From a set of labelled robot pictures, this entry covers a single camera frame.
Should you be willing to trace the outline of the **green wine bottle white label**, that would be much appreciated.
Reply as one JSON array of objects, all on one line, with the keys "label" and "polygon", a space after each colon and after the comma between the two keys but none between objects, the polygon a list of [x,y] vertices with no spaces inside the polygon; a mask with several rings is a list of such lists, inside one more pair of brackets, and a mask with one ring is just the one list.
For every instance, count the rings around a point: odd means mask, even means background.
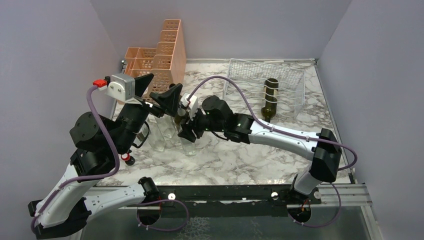
[{"label": "green wine bottle white label", "polygon": [[278,93],[279,81],[275,78],[268,78],[264,81],[264,106],[261,108],[261,115],[263,120],[270,123],[271,119],[277,113],[278,100],[276,95]]}]

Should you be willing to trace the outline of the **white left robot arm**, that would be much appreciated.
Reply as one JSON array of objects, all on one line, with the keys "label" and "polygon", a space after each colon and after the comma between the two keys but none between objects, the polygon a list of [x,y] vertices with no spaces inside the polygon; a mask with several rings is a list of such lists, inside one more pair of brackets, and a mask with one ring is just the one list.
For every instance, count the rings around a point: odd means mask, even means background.
[{"label": "white left robot arm", "polygon": [[[86,196],[100,180],[115,175],[122,160],[131,160],[131,149],[140,147],[135,140],[149,115],[177,113],[183,88],[180,83],[163,93],[151,93],[154,103],[142,98],[153,78],[152,73],[138,77],[117,73],[92,83],[86,93],[89,111],[77,119],[69,132],[76,150],[64,174],[44,199],[28,204],[31,231],[38,240],[70,236],[96,217],[121,207],[160,206],[164,202],[150,177],[119,190]],[[124,102],[117,119],[98,113],[92,99],[95,91]]]}]

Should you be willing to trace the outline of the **green bottle grey foil neck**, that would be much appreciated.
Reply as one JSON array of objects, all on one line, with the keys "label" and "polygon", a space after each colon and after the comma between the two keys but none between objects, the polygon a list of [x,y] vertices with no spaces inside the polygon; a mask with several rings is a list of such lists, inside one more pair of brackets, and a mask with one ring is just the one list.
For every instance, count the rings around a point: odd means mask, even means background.
[{"label": "green bottle grey foil neck", "polygon": [[185,115],[187,114],[187,110],[186,109],[184,109],[183,107],[182,107],[182,105],[179,103],[178,104],[178,109],[177,109],[177,113],[176,113],[176,115],[175,115],[175,117],[174,117],[174,125],[175,125],[175,129],[176,129],[176,132],[177,133],[179,133],[180,132],[180,129],[181,129],[181,121],[182,121],[182,119],[185,117]]}]

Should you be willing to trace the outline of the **clear tall glass bottle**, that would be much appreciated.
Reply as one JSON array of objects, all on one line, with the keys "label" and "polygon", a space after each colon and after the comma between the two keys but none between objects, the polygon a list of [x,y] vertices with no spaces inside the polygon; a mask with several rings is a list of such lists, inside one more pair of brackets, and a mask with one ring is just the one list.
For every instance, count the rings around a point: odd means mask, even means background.
[{"label": "clear tall glass bottle", "polygon": [[170,116],[164,115],[162,117],[156,118],[156,123],[164,137],[171,139],[175,135],[176,129],[174,126],[174,121]]}]

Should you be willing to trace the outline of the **clear liquor bottle red label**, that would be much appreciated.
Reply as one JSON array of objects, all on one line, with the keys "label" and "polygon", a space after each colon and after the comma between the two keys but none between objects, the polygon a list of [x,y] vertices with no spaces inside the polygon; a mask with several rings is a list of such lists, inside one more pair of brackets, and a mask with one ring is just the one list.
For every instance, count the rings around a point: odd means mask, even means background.
[{"label": "clear liquor bottle red label", "polygon": [[165,150],[166,143],[155,118],[153,116],[149,116],[147,118],[147,123],[149,125],[148,143],[153,150],[163,152]]}]

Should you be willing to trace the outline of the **pink plastic organizer basket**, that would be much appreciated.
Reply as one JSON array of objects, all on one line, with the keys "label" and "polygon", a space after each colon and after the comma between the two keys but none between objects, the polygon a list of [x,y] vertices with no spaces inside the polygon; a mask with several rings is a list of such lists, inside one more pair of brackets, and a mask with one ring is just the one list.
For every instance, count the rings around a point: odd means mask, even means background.
[{"label": "pink plastic organizer basket", "polygon": [[156,47],[129,47],[124,56],[122,72],[131,77],[149,73],[154,78],[142,98],[151,102],[150,93],[163,93],[170,84],[184,81],[187,55],[180,19],[166,19]]}]

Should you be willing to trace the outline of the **black metal base rail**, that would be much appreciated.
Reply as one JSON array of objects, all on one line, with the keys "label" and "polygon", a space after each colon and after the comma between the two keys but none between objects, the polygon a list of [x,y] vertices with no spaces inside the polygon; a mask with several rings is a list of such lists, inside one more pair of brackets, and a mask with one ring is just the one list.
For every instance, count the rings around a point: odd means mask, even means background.
[{"label": "black metal base rail", "polygon": [[296,193],[289,184],[262,185],[159,185],[163,203],[137,207],[143,219],[230,217],[287,217],[288,206],[300,210],[321,200],[311,193]]}]

